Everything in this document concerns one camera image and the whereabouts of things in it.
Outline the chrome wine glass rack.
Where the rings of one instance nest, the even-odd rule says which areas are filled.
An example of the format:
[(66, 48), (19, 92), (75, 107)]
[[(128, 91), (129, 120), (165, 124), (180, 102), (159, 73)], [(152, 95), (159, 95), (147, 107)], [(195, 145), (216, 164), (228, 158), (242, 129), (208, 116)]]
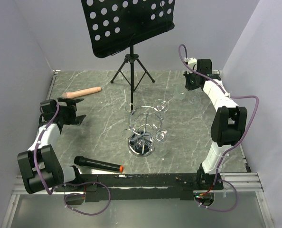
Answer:
[(129, 153), (136, 157), (146, 157), (155, 151), (156, 143), (154, 135), (161, 129), (165, 129), (165, 112), (157, 111), (153, 106), (136, 106), (129, 104), (130, 113), (128, 127), (123, 130), (126, 134)]

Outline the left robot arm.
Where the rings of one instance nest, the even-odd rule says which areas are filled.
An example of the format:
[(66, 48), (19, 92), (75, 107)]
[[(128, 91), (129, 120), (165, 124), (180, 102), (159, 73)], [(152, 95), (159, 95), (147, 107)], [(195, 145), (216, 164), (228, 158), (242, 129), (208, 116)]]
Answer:
[(59, 97), (40, 103), (41, 115), (35, 141), (27, 151), (17, 156), (27, 193), (46, 190), (51, 195), (55, 187), (64, 184), (72, 191), (81, 189), (83, 179), (78, 168), (74, 165), (62, 167), (53, 149), (64, 125), (80, 125), (85, 119), (85, 115), (76, 115), (76, 104), (81, 101), (82, 98)]

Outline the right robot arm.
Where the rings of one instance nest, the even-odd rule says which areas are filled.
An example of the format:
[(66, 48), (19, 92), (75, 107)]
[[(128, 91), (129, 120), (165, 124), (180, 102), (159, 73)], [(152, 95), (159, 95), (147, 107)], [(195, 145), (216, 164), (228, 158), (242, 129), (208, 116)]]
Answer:
[(230, 98), (221, 77), (214, 73), (210, 59), (189, 58), (184, 60), (192, 71), (184, 73), (185, 88), (189, 91), (200, 88), (210, 99), (216, 111), (210, 135), (212, 145), (197, 171), (196, 183), (201, 189), (213, 188), (215, 175), (221, 170), (225, 151), (242, 138), (247, 119), (247, 109)]

